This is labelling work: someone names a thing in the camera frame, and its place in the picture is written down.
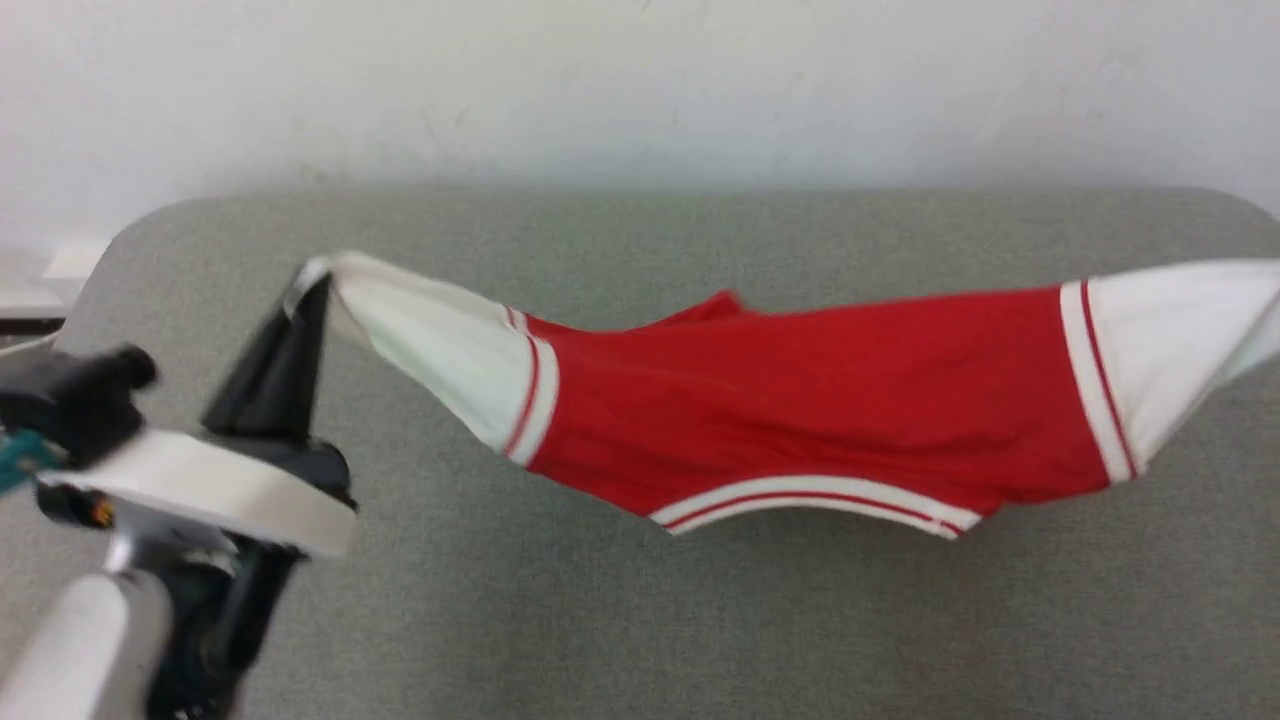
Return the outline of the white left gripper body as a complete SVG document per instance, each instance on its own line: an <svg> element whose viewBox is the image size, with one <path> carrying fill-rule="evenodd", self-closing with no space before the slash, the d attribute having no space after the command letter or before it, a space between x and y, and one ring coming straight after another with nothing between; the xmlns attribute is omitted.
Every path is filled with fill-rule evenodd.
<svg viewBox="0 0 1280 720"><path fill-rule="evenodd" d="M40 628L44 719L237 719L294 570L346 555L358 518L332 446L157 429L44 471L40 509L108 538Z"/></svg>

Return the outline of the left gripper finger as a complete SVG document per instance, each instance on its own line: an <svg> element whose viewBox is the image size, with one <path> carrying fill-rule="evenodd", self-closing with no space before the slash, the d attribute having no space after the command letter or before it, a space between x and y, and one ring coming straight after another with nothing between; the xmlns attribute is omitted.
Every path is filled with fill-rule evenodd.
<svg viewBox="0 0 1280 720"><path fill-rule="evenodd" d="M276 342L282 338L284 301L285 297L214 395L201 418L206 430L236 438L275 438L270 436L270 365Z"/></svg>
<svg viewBox="0 0 1280 720"><path fill-rule="evenodd" d="M285 296L282 338L270 365L270 436L292 443L310 437L326 333L332 274L300 277Z"/></svg>

